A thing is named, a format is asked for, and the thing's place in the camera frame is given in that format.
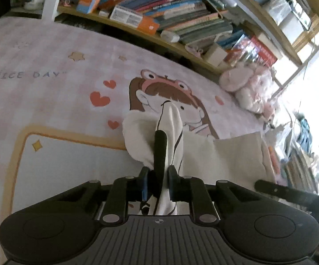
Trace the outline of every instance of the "metal screw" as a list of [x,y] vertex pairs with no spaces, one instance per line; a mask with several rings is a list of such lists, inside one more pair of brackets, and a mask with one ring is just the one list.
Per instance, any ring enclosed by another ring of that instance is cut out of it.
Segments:
[[204,222],[204,223],[211,223],[217,220],[216,216],[212,214],[203,214],[199,217],[199,219],[201,222]]
[[107,214],[103,216],[103,221],[107,223],[114,223],[117,222],[120,217],[116,214]]

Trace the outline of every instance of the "red heart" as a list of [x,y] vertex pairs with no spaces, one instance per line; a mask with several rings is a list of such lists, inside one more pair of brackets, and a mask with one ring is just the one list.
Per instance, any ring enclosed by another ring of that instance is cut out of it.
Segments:
[[110,103],[109,97],[102,97],[101,93],[98,91],[94,91],[89,95],[89,99],[91,100],[91,103],[95,107],[105,107],[107,104]]
[[116,87],[116,82],[114,80],[107,81],[105,80],[103,84],[110,89],[114,89]]
[[118,128],[119,123],[117,121],[108,120],[108,126],[114,130]]
[[220,105],[220,106],[223,106],[224,105],[224,101],[221,100],[221,98],[219,96],[215,96],[215,100],[217,101],[217,103]]

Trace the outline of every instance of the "yellow star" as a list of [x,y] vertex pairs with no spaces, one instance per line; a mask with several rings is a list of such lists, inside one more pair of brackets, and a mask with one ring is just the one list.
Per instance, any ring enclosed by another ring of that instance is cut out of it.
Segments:
[[40,140],[37,140],[35,143],[32,144],[32,146],[33,146],[35,152],[37,152],[38,150],[40,150],[42,148]]
[[83,53],[80,52],[72,52],[69,56],[70,59],[73,59],[74,61],[84,61],[85,57]]

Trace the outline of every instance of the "clothes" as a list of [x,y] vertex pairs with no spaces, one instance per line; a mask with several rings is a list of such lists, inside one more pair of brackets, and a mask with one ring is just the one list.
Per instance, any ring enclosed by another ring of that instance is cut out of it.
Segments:
[[[269,150],[259,132],[232,138],[214,140],[192,132],[182,132],[182,121],[178,108],[168,101],[163,105],[158,118],[147,112],[130,111],[123,121],[125,146],[135,160],[150,169],[154,167],[154,138],[156,130],[167,135],[165,174],[158,215],[169,214],[174,203],[169,200],[167,167],[173,164],[180,176],[201,178],[205,184],[217,180],[229,180],[250,190],[259,180],[275,182]],[[151,197],[149,214],[154,213],[154,197]],[[181,214],[180,210],[172,214]]]
[[304,117],[298,120],[300,121],[300,135],[297,138],[297,142],[300,144],[302,149],[310,155],[312,135],[309,131],[309,124]]

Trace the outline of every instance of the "stacked books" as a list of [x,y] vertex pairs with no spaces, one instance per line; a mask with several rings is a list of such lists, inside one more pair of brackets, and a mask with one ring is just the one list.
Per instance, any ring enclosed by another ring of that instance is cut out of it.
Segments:
[[147,34],[166,31],[164,38],[170,32],[167,36],[175,37],[174,42],[202,54],[219,46],[227,52],[225,62],[230,66],[260,61],[271,67],[277,60],[257,36],[248,36],[242,27],[233,27],[221,16],[224,5],[219,0],[100,0],[98,9]]
[[231,23],[217,11],[209,11],[206,0],[101,0],[100,10],[119,5],[155,19],[158,31],[170,31],[184,45],[207,48],[221,35],[232,32]]

